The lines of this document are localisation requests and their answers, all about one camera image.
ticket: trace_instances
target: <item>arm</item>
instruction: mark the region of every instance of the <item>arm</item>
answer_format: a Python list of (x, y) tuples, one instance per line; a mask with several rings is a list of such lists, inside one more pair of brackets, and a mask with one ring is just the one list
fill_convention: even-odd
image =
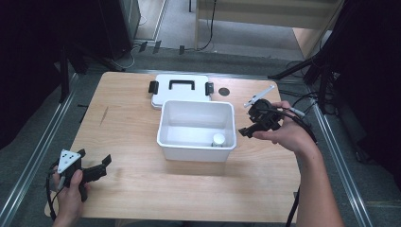
[[(290, 108), (286, 101), (272, 105)], [(293, 151), (301, 161), (297, 226), (344, 226), (322, 154), (306, 131), (285, 117), (283, 126), (278, 131), (256, 131), (253, 137), (278, 143)]]

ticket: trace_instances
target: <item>metal frame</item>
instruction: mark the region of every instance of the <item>metal frame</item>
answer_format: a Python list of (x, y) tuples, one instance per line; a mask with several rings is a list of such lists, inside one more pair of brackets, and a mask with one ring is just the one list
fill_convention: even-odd
[[(307, 87), (307, 89), (308, 92), (313, 92), (311, 87)], [(313, 106), (313, 109), (322, 129), (324, 139), (333, 157), (337, 171), (339, 172), (345, 192), (347, 193), (348, 199), (354, 210), (359, 226), (374, 226), (366, 209), (365, 202), (363, 201), (363, 198), (360, 196), (359, 190), (357, 189), (357, 184), (350, 170), (348, 169), (344, 158), (342, 157), (340, 146), (337, 143), (336, 136), (332, 132), (326, 116), (322, 114), (321, 110), (316, 105)]]

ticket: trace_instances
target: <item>floor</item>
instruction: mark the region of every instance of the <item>floor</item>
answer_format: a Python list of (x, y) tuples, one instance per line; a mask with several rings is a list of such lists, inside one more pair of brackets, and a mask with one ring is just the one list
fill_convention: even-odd
[[(148, 45), (186, 49), (195, 46), (195, 1), (189, 11), (188, 1), (139, 0), (143, 16), (136, 40)], [(211, 21), (200, 20), (198, 47), (210, 38)], [(263, 26), (231, 22), (213, 22), (213, 38), (205, 52), (303, 61), (305, 58), (291, 27)]]

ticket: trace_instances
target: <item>gray floor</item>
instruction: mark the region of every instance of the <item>gray floor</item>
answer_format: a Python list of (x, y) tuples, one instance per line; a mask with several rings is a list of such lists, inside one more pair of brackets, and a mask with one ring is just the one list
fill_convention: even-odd
[(166, 0), (138, 0), (141, 20), (136, 32), (137, 40), (155, 41), (166, 9), (166, 2)]
[[(127, 69), (128, 72), (144, 70), (205, 72), (224, 77), (237, 77), (239, 75), (248, 79), (266, 79), (268, 75), (274, 75), (285, 70), (289, 63), (303, 59), (295, 37), (291, 33), (292, 29), (288, 27), (266, 27), (269, 32), (263, 31), (262, 33), (269, 33), (269, 38), (265, 39), (259, 37), (259, 35), (254, 35), (259, 34), (259, 30), (263, 30), (257, 28), (258, 26), (254, 26), (256, 30), (252, 31), (253, 26), (231, 24), (230, 27), (235, 29), (235, 32), (224, 31), (219, 33), (220, 29), (228, 27), (228, 25), (224, 24), (219, 26), (219, 23), (215, 24), (216, 36), (214, 36), (210, 48), (205, 52), (186, 52), (184, 55), (179, 55), (177, 50), (179, 45), (183, 44), (188, 47), (193, 45), (194, 31), (193, 26), (191, 26), (193, 21), (184, 19), (193, 17), (194, 13), (188, 12), (187, 1), (168, 1), (166, 14), (157, 40), (162, 41), (162, 47), (174, 50), (161, 49), (158, 54), (152, 54), (151, 47), (142, 53), (138, 53), (135, 49), (131, 55), (127, 55), (117, 62), (129, 65), (132, 63), (132, 57), (134, 57), (133, 66)], [(241, 35), (241, 29), (245, 29), (246, 35)], [(204, 31), (201, 41), (207, 39), (207, 31), (207, 29)], [(247, 45), (246, 41), (250, 37), (254, 40), (252, 45)], [(27, 190), (11, 226), (51, 225), (50, 218), (46, 217), (43, 212), (45, 204), (44, 173), (48, 166), (60, 155), (60, 150), (62, 148), (70, 148), (72, 145), (79, 128), (79, 121), (85, 112), (85, 109), (78, 107), (78, 105), (88, 105), (90, 103), (98, 80), (107, 71), (106, 68), (95, 62), (88, 62), (89, 71), (87, 75), (79, 76), (76, 86), (77, 92), (72, 99), (70, 108), (56, 131), (38, 172), (34, 174), (35, 177), (32, 179), (30, 188)], [(279, 89), (282, 91), (292, 91), (300, 94), (307, 92), (305, 85), (302, 84), (302, 80), (298, 77), (290, 76), (278, 81), (278, 84)], [(57, 109), (59, 96), (60, 88), (30, 118), (18, 137), (9, 146), (0, 150), (0, 164), (3, 167), (0, 172), (1, 206), (5, 204), (10, 190), (19, 179), (25, 164), (31, 158), (33, 150), (50, 122), (52, 114)], [(298, 98), (284, 93), (281, 93), (281, 96), (282, 99), (287, 99), (290, 102)], [(300, 109), (306, 109), (309, 104), (309, 100), (301, 102)], [(340, 120), (334, 115), (328, 115), (327, 118), (330, 121), (332, 131), (336, 134), (342, 155), (366, 204), (373, 225), (401, 226), (401, 193), (395, 187), (392, 176), (381, 166), (359, 163), (354, 156), (355, 150)], [(330, 148), (325, 143), (324, 135), (313, 112), (309, 113), (308, 119), (314, 126), (313, 130), (320, 141), (319, 146), (323, 152), (341, 215), (347, 226), (359, 226), (356, 214), (344, 190), (344, 185), (330, 153)], [(113, 220), (83, 218), (78, 226), (113, 226)], [(265, 226), (282, 226), (282, 224), (273, 223)]]

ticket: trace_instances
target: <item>small white cap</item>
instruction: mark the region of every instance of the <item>small white cap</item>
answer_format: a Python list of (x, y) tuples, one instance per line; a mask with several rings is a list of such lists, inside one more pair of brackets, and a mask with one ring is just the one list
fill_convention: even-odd
[(223, 144), (225, 142), (225, 137), (221, 133), (216, 133), (213, 136), (213, 144), (212, 147), (223, 147)]

